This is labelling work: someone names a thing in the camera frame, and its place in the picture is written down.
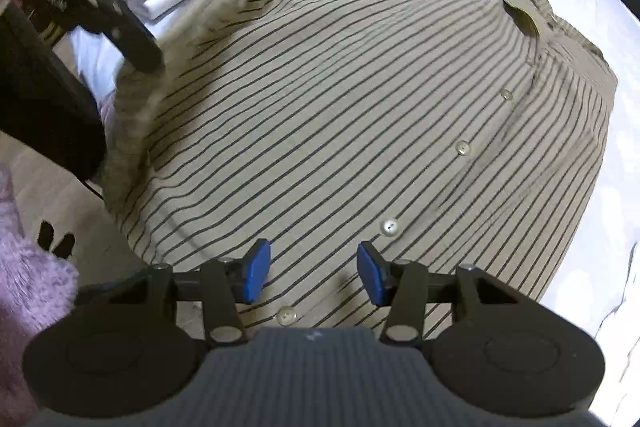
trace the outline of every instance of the shirt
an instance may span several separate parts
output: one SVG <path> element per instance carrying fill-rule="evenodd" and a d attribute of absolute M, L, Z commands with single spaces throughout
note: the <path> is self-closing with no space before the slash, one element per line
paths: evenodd
<path fill-rule="evenodd" d="M 538 299 L 617 84 L 547 0 L 198 0 L 160 45 L 163 74 L 118 76 L 106 204 L 142 259 L 178 271 L 269 239 L 249 327 L 293 307 L 300 326 L 379 330 L 364 240 Z M 425 335 L 448 315 L 429 305 Z"/>

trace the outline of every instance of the plush toy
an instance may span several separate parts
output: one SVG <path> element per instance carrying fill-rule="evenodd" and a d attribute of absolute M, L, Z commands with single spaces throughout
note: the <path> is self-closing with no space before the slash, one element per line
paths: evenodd
<path fill-rule="evenodd" d="M 38 242 L 47 249 L 52 227 L 43 223 Z M 39 331 L 64 317 L 78 289 L 76 268 L 68 257 L 67 234 L 49 253 L 24 237 L 9 170 L 0 165 L 0 426 L 27 423 L 37 407 L 22 377 L 22 353 Z"/>

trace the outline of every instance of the striped shirt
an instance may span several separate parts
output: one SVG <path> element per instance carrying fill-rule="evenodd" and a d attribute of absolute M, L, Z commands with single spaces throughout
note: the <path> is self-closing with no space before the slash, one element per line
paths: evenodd
<path fill-rule="evenodd" d="M 160 45 L 163 74 L 117 79 L 106 204 L 139 256 L 177 271 L 269 239 L 248 326 L 292 306 L 306 327 L 379 328 L 364 240 L 538 299 L 617 84 L 547 0 L 198 0 Z M 426 333 L 447 315 L 429 306 Z"/>

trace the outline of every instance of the gray ribbed surface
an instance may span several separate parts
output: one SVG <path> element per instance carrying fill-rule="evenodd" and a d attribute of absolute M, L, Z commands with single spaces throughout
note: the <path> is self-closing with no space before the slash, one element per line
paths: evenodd
<path fill-rule="evenodd" d="M 191 384 L 148 412 L 110 421 L 50 411 L 32 422 L 66 427 L 602 426 L 587 413 L 499 417 L 443 388 L 418 351 L 383 346 L 365 328 L 260 330 L 244 347 L 212 352 Z"/>

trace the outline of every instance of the purple fur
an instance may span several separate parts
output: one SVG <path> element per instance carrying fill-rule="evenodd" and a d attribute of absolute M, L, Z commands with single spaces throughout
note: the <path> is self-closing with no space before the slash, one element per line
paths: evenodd
<path fill-rule="evenodd" d="M 22 377 L 33 336 L 64 317 L 78 289 L 76 268 L 24 237 L 11 174 L 0 165 L 0 426 L 24 425 L 37 412 Z"/>

